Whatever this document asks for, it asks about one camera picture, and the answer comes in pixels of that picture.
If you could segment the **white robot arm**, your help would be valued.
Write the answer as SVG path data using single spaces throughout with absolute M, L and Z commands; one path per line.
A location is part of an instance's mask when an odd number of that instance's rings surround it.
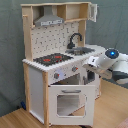
M 90 56 L 83 67 L 118 84 L 128 83 L 128 55 L 109 48 L 99 56 Z

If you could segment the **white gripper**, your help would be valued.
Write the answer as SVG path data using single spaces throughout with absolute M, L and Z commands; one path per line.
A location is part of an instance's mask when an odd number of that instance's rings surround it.
M 86 59 L 82 66 L 92 72 L 99 73 L 100 69 L 97 64 L 98 57 L 90 56 L 88 59 Z

